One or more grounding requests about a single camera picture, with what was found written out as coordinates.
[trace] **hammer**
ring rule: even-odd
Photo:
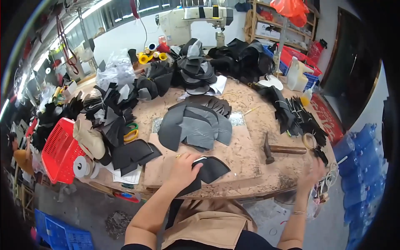
[[[267,156],[266,164],[271,164],[275,161],[271,153],[305,154],[306,152],[306,148],[270,145],[268,144],[268,132],[265,134],[264,153]]]

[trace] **wooden hammer handle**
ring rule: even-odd
[[[306,148],[299,147],[285,147],[285,146],[276,146],[270,145],[271,152],[273,153],[287,153],[287,154],[305,154],[307,153]]]

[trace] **stack of water bottles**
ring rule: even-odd
[[[344,191],[344,222],[350,224],[346,250],[355,249],[372,222],[380,203],[386,173],[382,169],[382,142],[376,139],[376,124],[366,124],[360,132],[346,133],[333,147],[340,162],[339,174]]]

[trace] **metal hammer head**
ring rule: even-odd
[[[275,159],[271,155],[271,147],[268,144],[268,132],[266,132],[265,134],[264,153],[265,156],[267,157],[267,160],[265,161],[266,164],[271,164],[275,161]]]

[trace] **hand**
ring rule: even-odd
[[[297,180],[297,194],[308,197],[311,189],[325,174],[325,164],[321,158],[313,158],[312,169],[310,170],[310,165],[306,165]]]
[[[196,179],[203,164],[198,163],[193,169],[192,164],[195,160],[200,158],[200,156],[201,154],[186,152],[175,160],[170,171],[170,176],[165,183],[173,187],[177,194]]]

